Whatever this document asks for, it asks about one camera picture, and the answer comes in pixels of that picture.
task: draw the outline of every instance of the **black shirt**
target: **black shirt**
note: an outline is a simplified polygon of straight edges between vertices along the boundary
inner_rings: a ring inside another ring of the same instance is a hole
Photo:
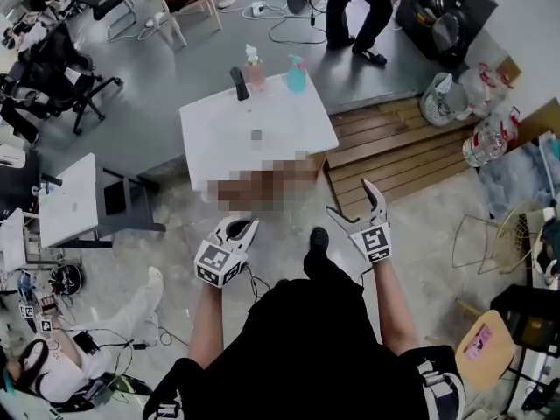
[[[377,343],[361,287],[278,284],[250,310],[241,334],[206,369],[178,360],[143,419],[298,416],[428,417],[417,366],[457,374],[448,346],[396,356]]]

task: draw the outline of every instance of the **soap dispenser bottle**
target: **soap dispenser bottle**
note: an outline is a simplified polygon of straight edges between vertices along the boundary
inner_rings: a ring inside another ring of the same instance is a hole
[[[295,56],[291,57],[291,67],[288,71],[287,84],[292,92],[299,93],[305,89],[305,65],[303,58]]]
[[[256,55],[256,48],[253,46],[247,45],[245,53],[247,54],[248,81],[251,83],[253,90],[262,92],[265,82],[263,62]]]

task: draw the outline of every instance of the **pink sticker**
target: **pink sticker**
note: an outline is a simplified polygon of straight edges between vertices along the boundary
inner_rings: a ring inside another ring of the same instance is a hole
[[[465,347],[463,353],[469,360],[476,360],[490,338],[492,338],[492,331],[488,328],[488,325],[484,324]]]

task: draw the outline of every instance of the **black mesh chair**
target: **black mesh chair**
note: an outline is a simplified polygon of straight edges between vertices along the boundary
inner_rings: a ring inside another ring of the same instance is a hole
[[[94,20],[101,20],[104,18],[110,11],[116,8],[119,4],[125,4],[128,7],[128,11],[122,14],[115,22],[110,24],[107,27],[107,39],[111,40],[118,36],[121,32],[126,30],[127,28],[131,27],[133,24],[137,22],[137,14],[134,11],[134,4],[132,0],[73,0],[75,2],[80,2],[86,4],[87,6],[91,6],[94,11]],[[117,24],[122,19],[126,18],[128,15],[132,16],[130,23],[125,25],[123,28],[111,34],[111,28]]]
[[[121,87],[123,81],[115,76],[103,80],[102,76],[94,74],[91,57],[74,48],[64,21],[58,22],[45,39],[27,54],[24,72],[17,84],[24,90],[26,106],[43,104],[34,101],[42,93],[48,96],[48,101],[43,105],[49,114],[59,116],[73,109],[78,114],[73,126],[76,135],[81,134],[80,121],[86,106],[93,109],[101,121],[105,119],[105,115],[92,102],[92,97],[111,82]],[[65,75],[67,68],[80,74],[74,84]]]

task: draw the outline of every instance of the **blue spray bottle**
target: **blue spray bottle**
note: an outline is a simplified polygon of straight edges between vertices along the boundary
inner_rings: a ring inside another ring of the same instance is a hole
[[[305,89],[305,65],[303,58],[299,56],[295,56],[293,54],[290,55],[291,57],[291,66],[290,70],[288,71],[288,78],[287,84],[288,88],[292,92],[299,93]]]

